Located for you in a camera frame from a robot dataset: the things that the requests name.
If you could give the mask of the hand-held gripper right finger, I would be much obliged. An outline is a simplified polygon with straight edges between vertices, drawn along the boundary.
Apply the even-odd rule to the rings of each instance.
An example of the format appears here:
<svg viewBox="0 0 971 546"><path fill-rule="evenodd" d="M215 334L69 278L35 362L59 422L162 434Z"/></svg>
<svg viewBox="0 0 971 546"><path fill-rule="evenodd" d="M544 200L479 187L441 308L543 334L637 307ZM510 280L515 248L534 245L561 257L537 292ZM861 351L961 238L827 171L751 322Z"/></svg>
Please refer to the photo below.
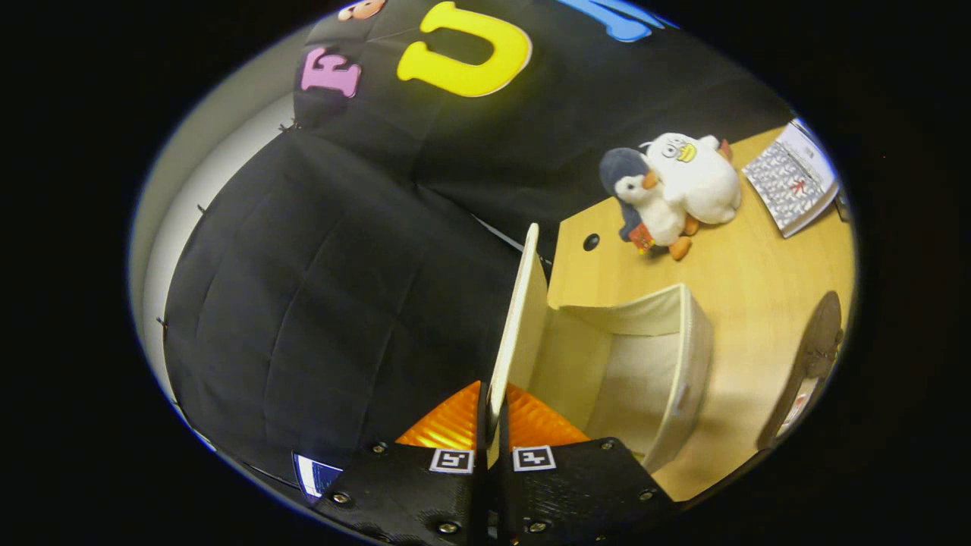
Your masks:
<svg viewBox="0 0 971 546"><path fill-rule="evenodd" d="M618 438L590 438L507 386L497 457L500 545L633 545L676 502Z"/></svg>

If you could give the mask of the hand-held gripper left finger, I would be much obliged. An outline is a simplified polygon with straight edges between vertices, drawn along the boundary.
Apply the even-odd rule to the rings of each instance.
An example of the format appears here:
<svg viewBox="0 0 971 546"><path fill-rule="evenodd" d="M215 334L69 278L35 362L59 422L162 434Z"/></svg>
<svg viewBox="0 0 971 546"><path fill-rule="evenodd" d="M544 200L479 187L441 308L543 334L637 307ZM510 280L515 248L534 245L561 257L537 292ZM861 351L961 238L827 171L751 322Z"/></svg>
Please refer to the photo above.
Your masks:
<svg viewBox="0 0 971 546"><path fill-rule="evenodd" d="M395 441L358 450L316 515L371 545L488 545L487 393L473 381Z"/></svg>

